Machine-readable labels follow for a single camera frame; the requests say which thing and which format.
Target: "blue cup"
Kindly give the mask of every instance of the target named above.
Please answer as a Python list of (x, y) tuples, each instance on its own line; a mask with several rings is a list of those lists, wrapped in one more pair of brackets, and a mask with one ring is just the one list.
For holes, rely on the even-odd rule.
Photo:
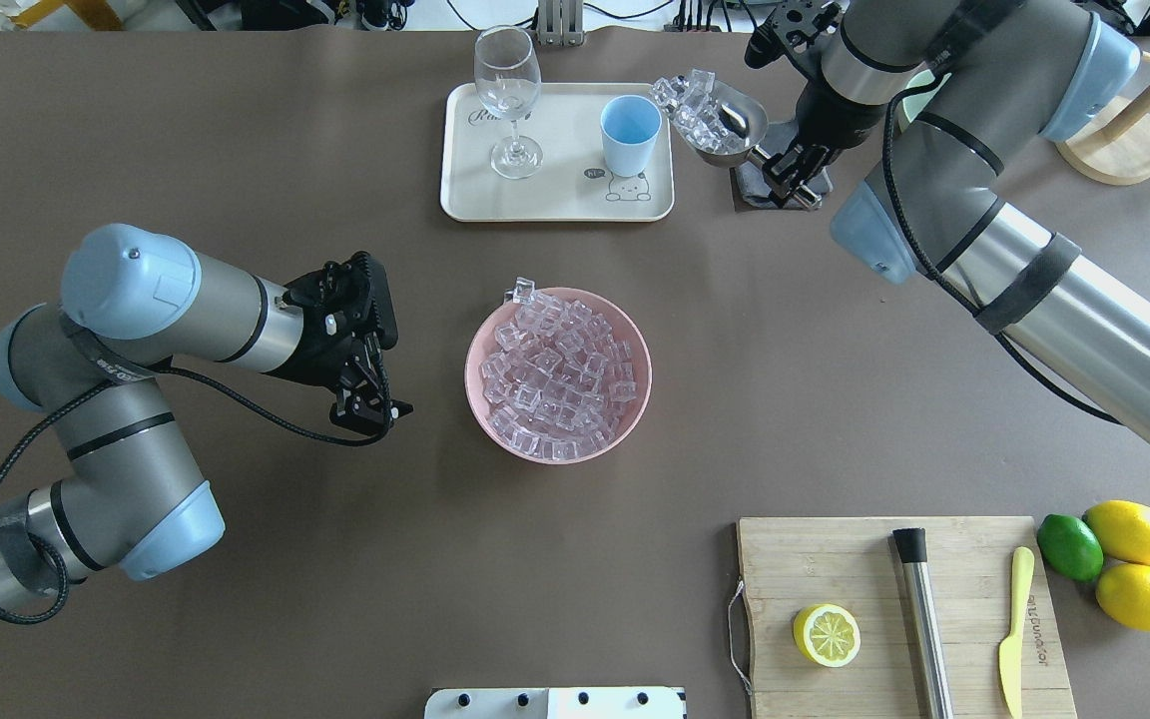
[(662, 117), (654, 102), (639, 94), (621, 94), (601, 109), (601, 152), (606, 169), (632, 177), (647, 168)]

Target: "wine glass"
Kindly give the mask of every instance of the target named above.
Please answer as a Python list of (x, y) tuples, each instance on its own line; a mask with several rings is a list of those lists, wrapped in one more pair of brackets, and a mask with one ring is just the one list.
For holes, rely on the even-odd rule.
[(539, 169), (539, 143), (518, 135), (518, 120), (539, 100), (539, 60), (524, 29), (493, 26), (473, 46), (473, 76), (488, 113), (512, 123), (512, 137), (494, 143), (491, 167), (507, 178), (529, 178)]

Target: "yellow knife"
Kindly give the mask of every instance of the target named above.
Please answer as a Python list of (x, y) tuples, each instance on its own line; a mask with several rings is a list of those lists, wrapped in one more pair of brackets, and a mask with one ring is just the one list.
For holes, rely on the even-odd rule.
[(996, 659), (1000, 664), (1000, 693), (1005, 695), (1005, 706), (1014, 719), (1023, 719), (1023, 613), (1027, 610), (1027, 592), (1033, 590), (1035, 567), (1032, 550), (1027, 546), (1014, 550), (1010, 566), (1010, 634), (996, 648)]

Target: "white metal plate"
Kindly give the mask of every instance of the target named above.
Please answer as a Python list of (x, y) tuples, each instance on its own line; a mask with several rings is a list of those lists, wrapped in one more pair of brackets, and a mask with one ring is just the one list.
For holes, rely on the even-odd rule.
[(546, 82), (528, 117), (518, 123), (544, 152), (539, 171), (511, 181), (491, 169), (491, 147), (511, 132), (505, 120), (482, 106), (474, 85), (446, 99), (442, 201), (462, 223), (621, 222), (649, 223), (672, 209), (672, 145), (667, 120), (651, 163), (636, 177), (606, 169), (601, 155), (601, 108), (620, 94), (647, 94), (645, 83)]
[[(524, 706), (518, 702), (521, 695)], [(585, 704), (580, 695), (586, 697)], [(639, 695), (645, 696), (645, 704)], [(438, 690), (428, 697), (424, 719), (684, 719), (683, 696), (684, 690), (670, 687)]]

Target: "gray cloth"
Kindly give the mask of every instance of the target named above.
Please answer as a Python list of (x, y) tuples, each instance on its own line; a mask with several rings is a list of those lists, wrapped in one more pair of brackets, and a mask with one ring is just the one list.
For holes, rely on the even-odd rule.
[[(776, 152), (783, 152), (796, 135), (798, 135), (798, 124), (792, 122), (792, 120), (770, 123), (770, 127), (766, 130), (766, 138), (761, 141), (761, 146), (768, 154), (774, 155)], [(802, 204), (797, 200), (787, 201), (783, 208), (775, 205), (770, 200), (770, 185), (761, 176), (761, 168), (758, 168), (757, 165), (744, 162), (739, 167), (730, 169), (730, 171), (735, 174), (735, 184), (738, 186), (739, 197), (743, 197), (744, 201), (747, 201), (753, 208), (802, 209)], [(825, 169), (822, 173), (819, 173), (811, 182), (806, 183), (806, 186), (815, 191), (819, 197), (825, 197), (831, 192), (831, 181), (828, 178), (828, 170)]]

